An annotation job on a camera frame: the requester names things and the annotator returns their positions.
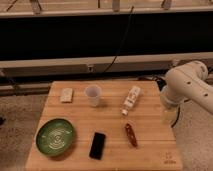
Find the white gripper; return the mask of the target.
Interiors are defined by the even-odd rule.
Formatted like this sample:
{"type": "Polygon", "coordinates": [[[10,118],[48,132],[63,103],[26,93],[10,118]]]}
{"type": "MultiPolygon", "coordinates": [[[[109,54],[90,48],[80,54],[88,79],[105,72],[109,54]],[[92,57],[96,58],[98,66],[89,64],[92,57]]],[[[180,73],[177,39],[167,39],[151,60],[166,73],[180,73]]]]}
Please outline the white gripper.
{"type": "Polygon", "coordinates": [[[162,122],[166,125],[172,125],[177,116],[176,108],[163,108],[162,122]]]}

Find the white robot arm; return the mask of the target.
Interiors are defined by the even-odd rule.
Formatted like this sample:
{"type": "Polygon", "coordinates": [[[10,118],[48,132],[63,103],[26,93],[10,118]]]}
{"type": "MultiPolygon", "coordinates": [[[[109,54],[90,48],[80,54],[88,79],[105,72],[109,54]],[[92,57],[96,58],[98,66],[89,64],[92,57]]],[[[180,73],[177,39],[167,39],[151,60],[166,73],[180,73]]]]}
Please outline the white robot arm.
{"type": "Polygon", "coordinates": [[[166,85],[160,92],[164,124],[174,123],[184,98],[194,101],[213,115],[213,86],[205,82],[207,77],[208,69],[200,61],[174,67],[165,74],[166,85]]]}

